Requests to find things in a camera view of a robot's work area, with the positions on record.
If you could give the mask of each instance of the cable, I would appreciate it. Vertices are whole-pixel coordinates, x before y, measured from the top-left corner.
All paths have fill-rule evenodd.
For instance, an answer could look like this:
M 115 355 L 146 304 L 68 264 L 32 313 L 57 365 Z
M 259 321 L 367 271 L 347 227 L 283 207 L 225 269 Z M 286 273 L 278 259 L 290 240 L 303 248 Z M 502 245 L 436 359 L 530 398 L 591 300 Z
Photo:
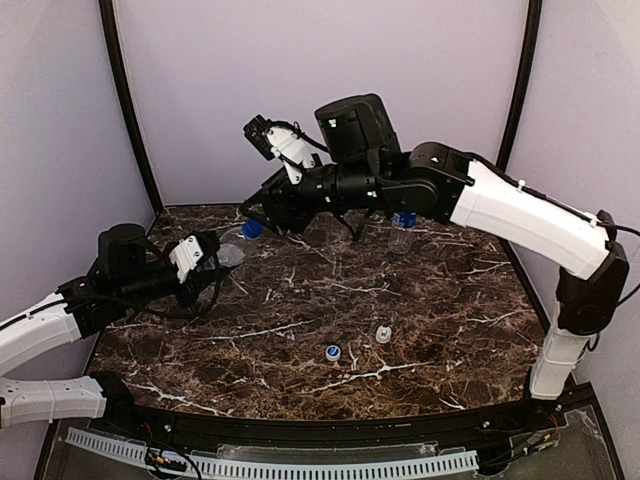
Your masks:
M 344 217 L 342 215 L 340 215 L 339 213 L 334 213 L 333 214 L 333 218 L 335 218 L 338 222 L 340 222 L 340 224 L 344 225 L 345 227 L 347 227 L 347 229 L 349 229 L 349 232 L 351 233 L 351 238 L 354 239 L 356 238 L 356 231 L 355 229 L 351 226 L 351 224 L 349 222 L 347 222 Z
M 120 425 L 116 425 L 115 423 L 113 423 L 113 422 L 111 422 L 111 421 L 109 421 L 109 420 L 107 420 L 107 419 L 105 419 L 105 418 L 101 418 L 100 420 L 102 420 L 104 423 L 106 423 L 106 424 L 108 424 L 108 425 L 111 425 L 112 427 L 117 428 L 117 429 L 118 429 L 118 430 L 120 430 L 121 432 L 126 433 L 126 434 L 127 434 L 128 436 L 130 436 L 130 437 L 131 437 L 131 436 L 133 436 L 133 437 L 137 437 L 137 436 L 138 436 L 138 434 L 137 434 L 137 433 L 135 433 L 135 432 L 131 432 L 130 430 L 127 430 L 126 428 L 121 427 Z M 150 437 L 150 438 L 149 438 L 149 443 L 150 443 L 150 444 L 152 444 L 152 445 L 153 445 L 154 443 L 155 443 L 155 444 L 158 444 L 158 445 L 160 445 L 161 447 L 168 448 L 169 450 L 171 450 L 172 452 L 174 452 L 176 455 L 180 455 L 180 456 L 181 456 L 182 458 L 184 458 L 187 462 L 189 462 L 189 465 L 191 465 L 191 468 L 193 468 L 193 471 L 194 471 L 194 472 L 196 472 L 196 475 L 198 476 L 198 480 L 202 480 L 202 473 L 200 472 L 200 469 L 198 468 L 198 465 L 196 465 L 196 462 L 194 462 L 193 460 L 191 460 L 191 458 L 189 458 L 189 456 L 188 456 L 188 455 L 185 455 L 184 453 L 177 451 L 177 449 L 176 449 L 175 447 L 172 447 L 172 446 L 171 446 L 171 445 L 169 445 L 169 444 L 166 444 L 166 443 L 164 443 L 164 442 L 161 442 L 160 440 L 155 440 L 155 439 L 153 438 L 153 433 L 152 433 L 151 427 L 149 426 L 149 424 L 148 424 L 148 423 L 146 423 L 146 422 L 145 422 L 144 424 L 142 424 L 142 425 L 140 425 L 140 426 L 141 426 L 141 427 L 145 427 L 145 428 L 146 428 L 146 430 L 149 432 L 149 437 Z
M 329 149 L 327 147 L 325 147 L 324 145 L 322 145 L 320 142 L 315 141 L 313 138 L 311 138 L 309 135 L 307 135 L 306 133 L 304 133 L 302 131 L 302 129 L 300 128 L 300 125 L 298 125 L 297 122 L 295 122 L 293 125 L 289 122 L 286 122 L 284 120 L 269 120 L 269 126 L 270 127 L 283 127 L 283 128 L 288 128 L 289 130 L 291 130 L 293 133 L 295 133 L 296 135 L 298 135 L 300 138 L 302 138 L 305 142 L 307 142 L 310 145 L 313 145 L 314 147 L 316 147 L 318 150 L 321 150 L 325 153 L 329 153 Z
M 599 225 L 602 226 L 602 227 L 605 227 L 605 228 L 606 227 L 613 228 L 613 229 L 615 229 L 617 231 L 620 231 L 620 232 L 631 233 L 631 234 L 635 235 L 636 237 L 640 238 L 640 230 L 636 230 L 635 228 L 626 227 L 624 225 L 616 225 L 616 224 L 613 224 L 613 223 L 605 223 L 605 222 L 600 222 Z M 631 297 L 633 297 L 636 293 L 638 293 L 638 291 L 640 291 L 640 283 L 638 283 L 638 285 L 633 287 L 629 293 L 627 293 L 624 297 L 622 297 L 618 301 L 618 304 L 616 306 L 619 307 L 620 305 L 622 305 L 623 303 L 628 301 Z
M 506 457 L 507 455 L 513 454 L 513 452 L 515 450 L 517 450 L 518 448 L 522 447 L 525 443 L 528 443 L 529 440 L 531 440 L 533 437 L 535 437 L 538 434 L 538 432 L 533 432 L 531 435 L 529 435 L 527 438 L 525 438 L 524 440 L 522 440 L 521 442 L 515 444 L 513 447 L 511 447 L 511 449 L 507 450 L 506 452 L 504 452 L 501 455 L 498 455 L 497 457 L 491 459 L 491 460 L 487 460 L 486 462 L 482 462 L 479 463 L 480 466 L 486 466 L 486 465 L 490 465 L 492 463 L 495 463 L 497 460 L 500 460 L 501 458 Z
M 296 172 L 298 172 L 300 175 L 304 175 L 304 173 L 307 171 L 306 168 L 304 168 L 304 166 L 302 164 L 297 164 L 295 163 L 293 160 L 291 160 L 289 157 L 287 157 L 286 155 L 284 155 L 283 153 L 280 153 L 280 155 L 278 155 L 278 157 L 280 160 L 282 160 L 284 163 L 286 163 L 287 165 L 289 165 L 291 168 L 293 168 Z
M 600 332 L 596 334 L 596 339 L 593 342 L 593 346 L 591 345 L 591 339 L 589 339 L 589 342 L 587 343 L 587 350 L 589 350 L 590 352 L 594 352 L 596 348 L 598 348 L 599 343 L 600 343 Z
M 498 167 L 496 167 L 493 163 L 491 163 L 489 160 L 487 160 L 486 158 L 484 158 L 481 155 L 478 155 L 477 153 L 474 152 L 465 152 L 464 155 L 468 155 L 470 157 L 472 157 L 474 160 L 480 162 L 483 166 L 485 166 L 486 168 L 488 168 L 491 173 L 493 173 L 494 175 L 497 175 L 498 177 L 500 177 L 500 179 L 504 180 L 505 182 L 507 182 L 509 185 L 511 185 L 512 187 L 516 187 L 516 188 L 520 188 L 520 184 L 513 178 L 511 178 L 509 175 L 507 175 L 506 173 L 504 173 L 502 170 L 500 170 Z M 521 190 L 525 193 L 528 193 L 529 195 L 536 197 L 540 200 L 544 200 L 545 202 L 548 202 L 552 205 L 555 205 L 558 208 L 561 208 L 562 210 L 564 210 L 565 212 L 568 212 L 572 215 L 575 215 L 576 217 L 580 218 L 581 220 L 584 220 L 585 222 L 591 222 L 593 221 L 593 219 L 591 217 L 588 217 L 587 215 L 585 215 L 582 212 L 579 212 L 578 210 L 576 210 L 575 208 L 570 207 L 569 205 L 566 205 L 554 198 L 551 198 L 547 195 L 545 195 L 542 192 L 539 192 L 531 187 L 527 187 L 526 185 L 523 186 L 521 188 Z
M 19 322 L 20 320 L 24 320 L 25 318 L 28 318 L 30 316 L 35 315 L 36 313 L 40 313 L 43 310 L 46 310 L 49 307 L 53 307 L 54 305 L 62 305 L 63 303 L 67 303 L 67 300 L 56 300 L 54 302 L 49 302 L 45 305 L 41 305 L 38 308 L 34 308 L 33 310 L 27 312 L 27 313 L 23 313 L 22 315 L 18 315 L 17 317 L 12 318 L 11 320 L 4 322 L 2 325 L 0 325 L 0 331 L 4 330 L 5 328 L 9 328 L 11 325 Z
M 367 221 L 373 216 L 373 214 L 376 213 L 376 209 L 375 208 L 370 208 L 369 210 L 367 210 L 367 213 L 364 214 L 364 216 L 362 217 L 362 220 L 360 220 L 360 223 L 358 224 L 358 227 L 356 228 L 355 233 L 353 234 L 353 241 L 357 242 L 360 240 L 360 238 L 362 238 L 362 233 L 364 232 L 364 227 L 367 226 Z
M 215 285 L 213 290 L 213 295 L 209 300 L 209 303 L 201 310 L 192 313 L 167 313 L 162 312 L 160 310 L 154 310 L 146 307 L 145 305 L 138 304 L 131 300 L 126 300 L 124 298 L 112 297 L 110 295 L 78 295 L 68 297 L 64 302 L 72 303 L 72 302 L 91 302 L 91 301 L 104 301 L 104 302 L 112 302 L 118 303 L 126 308 L 131 308 L 133 310 L 138 310 L 142 313 L 147 313 L 149 315 L 155 315 L 160 318 L 167 319 L 177 319 L 177 320 L 193 320 L 194 318 L 198 318 L 202 315 L 209 313 L 213 307 L 215 306 L 216 301 L 218 300 L 218 296 L 220 295 L 220 261 L 217 255 L 212 255 L 213 262 L 215 264 Z
M 549 418 L 551 418 L 551 421 L 553 422 L 553 425 L 556 427 L 556 431 L 554 432 L 554 434 L 560 438 L 560 424 L 558 423 L 558 419 L 552 414 L 549 415 Z
M 557 421 L 553 422 L 554 426 L 556 426 L 556 430 L 558 430 L 558 425 L 557 425 Z M 499 455 L 497 457 L 495 457 L 493 460 L 488 460 L 486 462 L 482 462 L 479 465 L 482 467 L 499 467 L 502 465 L 509 465 L 510 463 L 518 460 L 519 458 L 522 458 L 526 455 L 529 455 L 529 453 L 539 447 L 540 445 L 548 442 L 549 440 L 551 440 L 551 434 L 547 433 L 545 435 L 543 435 L 541 438 L 539 438 L 538 440 L 536 440 L 535 442 L 533 442 L 531 445 L 526 446 L 522 449 L 522 451 L 516 455 L 513 455 L 510 458 L 505 458 L 504 460 L 501 460 L 502 458 L 504 458 L 505 456 L 509 455 L 509 454 L 513 454 L 515 453 L 515 451 L 520 448 L 521 446 L 525 445 L 526 443 L 528 443 L 533 437 L 535 437 L 538 433 L 540 432 L 534 432 L 531 435 L 529 435 L 526 439 L 524 439 L 523 441 L 521 441 L 520 443 L 518 443 L 516 446 L 514 446 L 513 448 L 511 448 L 510 450 L 506 451 L 505 453 L 503 453 L 502 455 Z
M 520 185 L 518 184 L 518 182 L 516 180 L 514 180 L 513 178 L 511 178 L 509 175 L 507 175 L 506 173 L 504 173 L 502 170 L 500 170 L 498 167 L 496 167 L 493 163 L 491 163 L 489 160 L 487 160 L 486 158 L 482 157 L 481 155 L 478 155 L 477 153 L 473 153 L 473 152 L 466 152 L 465 155 L 468 155 L 470 157 L 472 157 L 474 160 L 480 162 L 483 166 L 485 166 L 486 168 L 488 168 L 493 174 L 497 175 L 498 177 L 500 177 L 502 180 L 504 180 L 505 182 L 507 182 L 509 185 L 511 185 L 512 187 L 516 187 L 519 188 Z M 561 208 L 562 210 L 564 210 L 565 212 L 568 212 L 572 215 L 575 215 L 576 217 L 580 218 L 581 220 L 584 220 L 585 222 L 593 222 L 594 219 L 585 215 L 584 213 L 576 210 L 575 208 L 570 207 L 569 205 L 560 202 L 559 200 L 556 200 L 555 198 L 549 197 L 547 195 L 545 195 L 542 192 L 539 192 L 531 187 L 527 187 L 526 185 L 523 186 L 522 191 L 525 193 L 528 193 L 529 195 L 532 195 L 540 200 L 544 200 L 545 202 L 548 202 L 558 208 Z M 627 233 L 632 233 L 633 235 L 637 236 L 638 238 L 640 238 L 640 231 L 636 230 L 635 228 L 631 228 L 631 227 L 626 227 L 624 225 L 616 225 L 613 223 L 607 223 L 607 222 L 602 222 L 602 221 L 598 221 L 596 220 L 596 225 L 600 226 L 600 227 L 604 227 L 604 228 L 613 228 L 617 231 L 621 231 L 621 232 L 627 232 Z M 633 297 L 636 293 L 638 293 L 638 291 L 640 291 L 640 283 L 638 283 L 638 285 L 636 285 L 627 295 L 625 295 L 622 299 L 620 299 L 620 301 L 618 301 L 618 304 L 616 305 L 617 307 L 619 307 L 620 305 L 622 305 L 623 303 L 625 303 L 626 301 L 628 301 L 631 297 Z

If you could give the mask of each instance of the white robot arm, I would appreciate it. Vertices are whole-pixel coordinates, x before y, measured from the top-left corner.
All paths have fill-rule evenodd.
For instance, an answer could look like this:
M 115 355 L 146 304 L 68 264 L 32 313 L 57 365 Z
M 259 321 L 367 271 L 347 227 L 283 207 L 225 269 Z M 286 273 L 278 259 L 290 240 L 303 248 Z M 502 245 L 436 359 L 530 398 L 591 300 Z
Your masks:
M 218 285 L 219 270 L 199 267 L 215 255 L 215 234 L 190 235 L 172 245 L 162 255 L 165 258 L 150 263 L 146 251 L 155 248 L 144 235 L 137 225 L 103 232 L 96 273 L 62 285 L 33 307 L 0 322 L 0 428 L 34 420 L 101 417 L 109 403 L 126 391 L 113 374 L 60 381 L 4 377 L 45 351 L 96 333 L 124 317 L 128 308 L 145 308 L 150 299 L 169 294 L 188 306 L 206 285 L 212 281 Z
M 475 154 L 434 142 L 402 152 L 377 95 L 338 100 L 315 116 L 326 147 L 312 145 L 334 163 L 304 172 L 295 184 L 280 170 L 241 211 L 279 233 L 300 233 L 324 211 L 415 212 L 483 230 L 553 260 L 561 267 L 561 308 L 528 391 L 534 399 L 558 398 L 585 346 L 618 305 L 629 264 L 616 231 L 627 227 L 614 225 L 606 212 L 592 215 L 548 198 Z M 272 147 L 266 134 L 271 124 L 258 116 L 245 126 L 245 136 L 265 156 Z M 299 128 L 297 136 L 309 140 Z

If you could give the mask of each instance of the blue bottle cap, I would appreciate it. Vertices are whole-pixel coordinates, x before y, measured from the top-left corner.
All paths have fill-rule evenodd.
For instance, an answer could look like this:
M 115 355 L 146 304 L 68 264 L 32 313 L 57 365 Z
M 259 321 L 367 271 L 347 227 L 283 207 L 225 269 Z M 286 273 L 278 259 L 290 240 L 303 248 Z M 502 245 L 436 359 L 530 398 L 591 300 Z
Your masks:
M 416 225 L 416 217 L 415 213 L 396 212 L 393 214 L 393 221 L 402 228 L 411 228 Z
M 251 240 L 255 240 L 262 233 L 262 224 L 260 222 L 256 222 L 255 220 L 247 220 L 244 222 L 242 226 L 242 234 L 250 238 Z
M 327 347 L 327 351 L 325 352 L 327 360 L 330 362 L 335 362 L 340 359 L 340 347 L 337 345 L 329 345 Z

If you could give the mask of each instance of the brown marble surface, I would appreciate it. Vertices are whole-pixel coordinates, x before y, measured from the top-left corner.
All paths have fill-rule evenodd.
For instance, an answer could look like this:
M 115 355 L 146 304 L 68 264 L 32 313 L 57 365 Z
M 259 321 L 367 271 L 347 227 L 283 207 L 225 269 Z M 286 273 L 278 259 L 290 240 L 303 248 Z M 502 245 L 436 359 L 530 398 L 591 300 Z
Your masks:
M 172 207 L 150 238 L 241 223 L 232 206 Z M 388 235 L 375 216 L 357 244 L 323 216 L 302 236 L 265 234 L 206 318 L 115 323 L 91 370 L 117 372 L 142 405 L 245 418 L 388 418 L 520 398 L 543 331 L 497 239 L 419 220 L 397 256 Z M 379 325 L 393 329 L 389 344 L 375 341 Z

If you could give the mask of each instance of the transparent container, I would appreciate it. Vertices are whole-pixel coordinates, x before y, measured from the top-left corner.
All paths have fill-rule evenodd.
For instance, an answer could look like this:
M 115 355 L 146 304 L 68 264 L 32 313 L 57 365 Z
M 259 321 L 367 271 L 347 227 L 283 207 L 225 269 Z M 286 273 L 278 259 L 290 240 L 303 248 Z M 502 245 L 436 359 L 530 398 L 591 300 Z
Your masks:
M 397 212 L 391 219 L 389 234 L 389 250 L 399 255 L 408 253 L 413 242 L 413 227 L 416 225 L 416 214 Z
M 227 268 L 237 267 L 245 262 L 258 247 L 258 238 L 262 234 L 262 224 L 247 220 L 241 227 L 230 228 L 220 237 L 218 260 Z

